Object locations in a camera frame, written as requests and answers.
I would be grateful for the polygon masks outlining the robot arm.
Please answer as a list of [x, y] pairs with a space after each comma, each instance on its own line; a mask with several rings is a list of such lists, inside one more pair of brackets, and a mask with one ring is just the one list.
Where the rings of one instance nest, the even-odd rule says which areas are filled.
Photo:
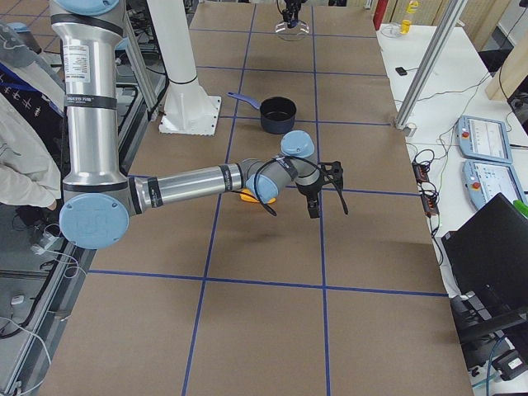
[[294, 28], [299, 24], [299, 12], [301, 10], [303, 0], [285, 0], [285, 5], [282, 7], [279, 2], [276, 1], [276, 7], [278, 12], [282, 16], [283, 22], [287, 28]]
[[272, 130], [281, 136], [280, 153], [263, 162], [240, 163], [170, 177], [127, 177], [120, 171], [117, 136], [115, 50], [125, 30], [122, 1], [53, 1], [53, 30], [63, 42], [65, 106], [71, 168], [64, 178], [59, 226], [78, 247], [101, 249], [118, 242], [130, 218], [149, 208], [225, 192], [250, 190], [266, 205], [294, 183], [312, 218], [320, 215], [323, 169], [314, 142], [293, 127], [294, 109], [273, 97], [258, 104], [284, 117]]

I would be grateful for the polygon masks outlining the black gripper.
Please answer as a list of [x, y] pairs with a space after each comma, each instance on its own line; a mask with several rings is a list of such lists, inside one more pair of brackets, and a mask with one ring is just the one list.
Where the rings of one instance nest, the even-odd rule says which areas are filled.
[[300, 0], [284, 0], [284, 7], [281, 9], [281, 15], [283, 22], [286, 25], [290, 24], [290, 17], [294, 17], [292, 20], [292, 26], [297, 27], [299, 24], [298, 13], [301, 9]]
[[298, 192], [307, 200], [307, 209], [311, 219], [320, 217], [319, 192], [322, 190], [322, 184], [318, 181], [309, 185], [296, 184]]

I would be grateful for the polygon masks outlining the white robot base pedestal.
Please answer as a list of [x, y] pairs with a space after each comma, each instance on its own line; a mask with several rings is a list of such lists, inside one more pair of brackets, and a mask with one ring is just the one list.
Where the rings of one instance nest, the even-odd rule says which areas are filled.
[[222, 99], [200, 85], [183, 2], [151, 0], [148, 9], [169, 81], [159, 130], [214, 135]]

